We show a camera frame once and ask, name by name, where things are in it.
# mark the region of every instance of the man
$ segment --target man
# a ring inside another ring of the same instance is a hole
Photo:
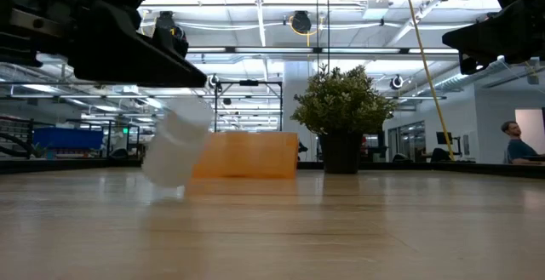
[[[537,152],[520,139],[520,127],[517,122],[505,122],[502,131],[511,139],[506,151],[506,161],[515,165],[543,165],[543,162],[530,161],[528,157],[539,157]]]

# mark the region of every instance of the orange container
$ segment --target orange container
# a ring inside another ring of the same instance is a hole
[[[296,133],[214,133],[192,177],[294,179],[298,145]]]

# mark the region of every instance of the blue container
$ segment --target blue container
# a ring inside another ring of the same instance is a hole
[[[63,128],[34,130],[33,144],[49,149],[100,149],[102,131]]]

